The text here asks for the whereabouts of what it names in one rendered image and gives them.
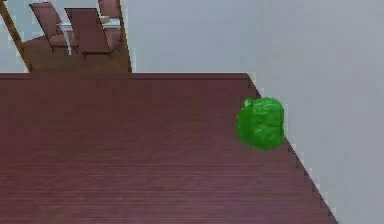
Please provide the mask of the green garbage bag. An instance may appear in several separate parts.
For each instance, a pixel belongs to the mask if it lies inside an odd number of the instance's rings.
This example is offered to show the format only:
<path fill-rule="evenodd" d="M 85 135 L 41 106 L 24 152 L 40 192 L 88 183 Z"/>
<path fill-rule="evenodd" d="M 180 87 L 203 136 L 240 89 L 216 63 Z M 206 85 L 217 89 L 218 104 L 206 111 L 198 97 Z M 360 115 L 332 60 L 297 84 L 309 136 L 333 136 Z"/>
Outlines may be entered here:
<path fill-rule="evenodd" d="M 235 130 L 242 143 L 261 151 L 272 150 L 285 139 L 284 108 L 275 98 L 246 98 Z"/>

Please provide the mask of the reddish brown dining chair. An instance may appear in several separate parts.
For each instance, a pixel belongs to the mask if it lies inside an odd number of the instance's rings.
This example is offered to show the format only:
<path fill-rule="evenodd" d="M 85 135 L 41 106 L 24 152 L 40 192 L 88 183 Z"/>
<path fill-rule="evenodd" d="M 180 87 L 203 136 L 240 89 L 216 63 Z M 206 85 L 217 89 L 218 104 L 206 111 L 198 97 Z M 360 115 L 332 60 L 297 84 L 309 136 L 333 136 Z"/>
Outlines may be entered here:
<path fill-rule="evenodd" d="M 69 41 L 65 39 L 65 33 L 60 28 L 62 22 L 56 9 L 50 2 L 31 3 L 30 8 L 34 13 L 52 51 L 56 48 L 77 50 L 78 42 L 72 31 L 68 33 Z"/>
<path fill-rule="evenodd" d="M 98 0 L 98 4 L 100 13 L 103 16 L 109 16 L 111 18 L 120 17 L 120 0 Z"/>
<path fill-rule="evenodd" d="M 96 8 L 66 8 L 78 49 L 88 55 L 107 55 L 120 48 L 121 31 L 105 30 Z"/>

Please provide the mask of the white dining table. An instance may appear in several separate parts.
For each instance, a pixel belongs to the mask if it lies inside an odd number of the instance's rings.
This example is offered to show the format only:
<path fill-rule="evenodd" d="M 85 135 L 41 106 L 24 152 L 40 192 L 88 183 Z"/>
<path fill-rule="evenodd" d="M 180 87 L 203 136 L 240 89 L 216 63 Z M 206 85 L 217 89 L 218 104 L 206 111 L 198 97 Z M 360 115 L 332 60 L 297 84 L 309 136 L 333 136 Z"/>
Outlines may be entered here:
<path fill-rule="evenodd" d="M 111 18 L 109 16 L 99 17 L 102 27 L 104 29 L 121 29 L 121 23 L 119 18 Z M 71 40 L 73 39 L 73 29 L 69 21 L 58 24 L 58 27 L 64 34 L 64 38 L 67 45 L 68 54 L 72 54 Z"/>

